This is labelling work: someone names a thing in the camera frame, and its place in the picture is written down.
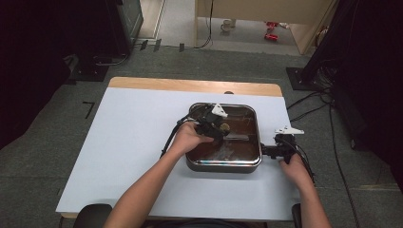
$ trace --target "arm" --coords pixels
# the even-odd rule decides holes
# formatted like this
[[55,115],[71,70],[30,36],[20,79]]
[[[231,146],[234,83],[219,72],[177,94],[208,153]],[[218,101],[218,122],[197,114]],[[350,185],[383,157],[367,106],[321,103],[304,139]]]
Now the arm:
[[134,182],[119,198],[106,220],[104,228],[140,227],[160,195],[163,185],[177,161],[199,143],[212,142],[200,136],[194,123],[184,123],[171,147],[147,172]]
[[289,164],[281,161],[280,165],[287,177],[296,184],[299,190],[301,196],[302,227],[332,227],[301,157],[295,154]]

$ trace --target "red object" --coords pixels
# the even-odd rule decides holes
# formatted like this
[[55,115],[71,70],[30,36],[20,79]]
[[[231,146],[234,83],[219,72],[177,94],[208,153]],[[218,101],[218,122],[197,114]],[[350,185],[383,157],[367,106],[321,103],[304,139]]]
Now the red object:
[[278,22],[266,22],[268,29],[274,29],[278,25]]
[[276,41],[278,39],[278,36],[275,34],[270,34],[270,33],[266,33],[264,35],[264,39],[265,40],[272,40],[272,41]]

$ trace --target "white table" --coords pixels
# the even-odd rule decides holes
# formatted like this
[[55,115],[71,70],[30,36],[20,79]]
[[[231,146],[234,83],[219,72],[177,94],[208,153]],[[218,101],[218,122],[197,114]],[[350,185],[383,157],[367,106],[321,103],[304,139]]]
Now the white table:
[[[180,82],[171,81],[174,85]],[[246,85],[229,84],[234,85],[235,90],[239,85]],[[274,144],[275,129],[290,125],[284,99],[280,96],[110,86],[56,212],[65,218],[74,218],[89,204],[114,206],[120,195],[158,160],[176,121],[197,102],[252,106],[257,112],[260,140],[264,144]],[[298,202],[296,187],[286,179],[278,161],[269,157],[265,156],[251,174],[195,172],[187,167],[183,157],[149,216],[292,220],[291,207]]]

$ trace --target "wooden table edge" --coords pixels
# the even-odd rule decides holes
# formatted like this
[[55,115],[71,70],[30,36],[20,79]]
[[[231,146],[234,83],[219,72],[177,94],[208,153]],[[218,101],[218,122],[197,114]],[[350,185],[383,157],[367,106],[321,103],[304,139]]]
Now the wooden table edge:
[[114,77],[110,80],[108,87],[210,92],[220,94],[232,92],[239,95],[282,97],[281,88],[276,84]]

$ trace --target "metal tray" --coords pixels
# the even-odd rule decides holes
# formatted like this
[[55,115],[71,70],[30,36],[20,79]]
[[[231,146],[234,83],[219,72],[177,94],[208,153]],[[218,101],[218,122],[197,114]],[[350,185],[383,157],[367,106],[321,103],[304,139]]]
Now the metal tray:
[[[189,112],[204,105],[196,103]],[[186,154],[190,169],[198,172],[252,173],[261,162],[258,121],[255,110],[242,104],[221,104],[228,114],[223,123],[230,126],[230,134],[222,141],[199,144]],[[198,119],[202,111],[190,118]]]

